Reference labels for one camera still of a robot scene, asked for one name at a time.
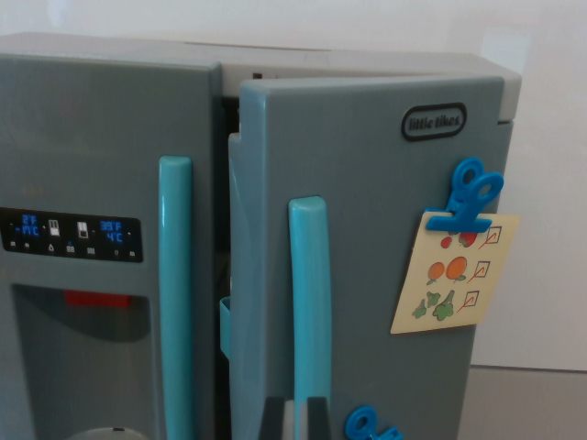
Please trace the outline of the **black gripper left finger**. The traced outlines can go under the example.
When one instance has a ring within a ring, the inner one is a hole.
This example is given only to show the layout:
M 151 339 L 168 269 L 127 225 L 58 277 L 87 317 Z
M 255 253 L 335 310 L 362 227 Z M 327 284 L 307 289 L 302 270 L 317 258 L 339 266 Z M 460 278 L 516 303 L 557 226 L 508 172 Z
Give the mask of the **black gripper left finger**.
M 282 440 L 285 399 L 267 397 L 261 419 L 261 440 Z

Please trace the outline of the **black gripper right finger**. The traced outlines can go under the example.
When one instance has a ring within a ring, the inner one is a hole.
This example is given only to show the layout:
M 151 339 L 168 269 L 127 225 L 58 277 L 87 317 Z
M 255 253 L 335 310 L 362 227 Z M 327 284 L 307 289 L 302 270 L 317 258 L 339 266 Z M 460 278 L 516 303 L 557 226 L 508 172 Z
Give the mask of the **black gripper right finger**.
M 331 426 L 327 398 L 310 397 L 306 403 L 307 439 L 330 440 Z

